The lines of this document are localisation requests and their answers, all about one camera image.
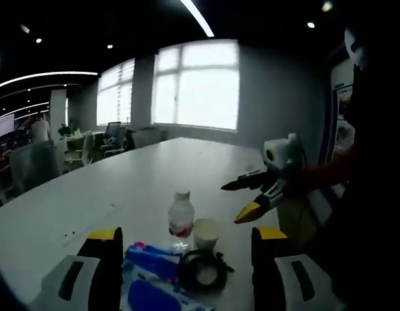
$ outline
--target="ceiling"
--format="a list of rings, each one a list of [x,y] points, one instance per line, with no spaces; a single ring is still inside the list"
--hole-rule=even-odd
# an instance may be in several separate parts
[[[193,0],[215,38],[277,49],[323,61],[340,45],[343,26],[322,0]],[[31,1],[2,3],[0,9],[0,83],[49,71],[101,73],[117,63],[159,48],[207,36],[179,0]],[[314,29],[307,27],[313,21]],[[22,31],[26,25],[30,33]],[[34,79],[0,89],[8,93],[48,84],[83,84],[90,77]],[[49,89],[36,90],[45,96]],[[23,92],[25,100],[31,94]]]

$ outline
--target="bottle cap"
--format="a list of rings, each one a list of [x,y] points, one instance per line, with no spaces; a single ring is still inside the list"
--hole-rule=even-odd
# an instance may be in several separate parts
[[[188,201],[190,191],[189,190],[178,190],[175,192],[174,199],[178,201]]]

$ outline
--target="water bottle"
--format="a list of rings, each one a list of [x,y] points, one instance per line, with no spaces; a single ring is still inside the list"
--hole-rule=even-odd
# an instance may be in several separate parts
[[[193,230],[194,207],[189,201],[189,191],[176,191],[174,202],[168,210],[171,248],[175,251],[186,251],[190,246],[189,237]]]

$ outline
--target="person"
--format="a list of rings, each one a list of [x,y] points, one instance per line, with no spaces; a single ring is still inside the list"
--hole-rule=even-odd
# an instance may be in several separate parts
[[[344,195],[333,207],[330,217],[303,252],[308,254],[332,280],[336,296],[351,309],[366,309],[379,299],[391,300],[384,294],[383,279],[388,273],[385,246],[380,243],[380,226],[388,211],[378,207],[388,204],[393,191],[390,182],[382,182],[386,175],[387,157],[377,149],[380,132],[377,121],[385,120],[391,111],[388,100],[390,75],[384,53],[364,25],[347,29],[345,43],[354,62],[353,93],[344,112],[345,120],[355,129],[354,143],[343,153],[334,155],[331,162],[306,168],[290,176],[285,192],[300,196],[315,189],[346,183]],[[387,103],[386,109],[375,104]]]
[[[43,119],[42,113],[38,114],[36,122],[31,126],[31,139],[33,143],[51,139],[50,125]]]

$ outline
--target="computer monitor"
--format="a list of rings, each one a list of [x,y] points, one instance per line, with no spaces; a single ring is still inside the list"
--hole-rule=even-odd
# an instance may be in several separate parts
[[[0,137],[14,131],[14,114],[0,118]]]

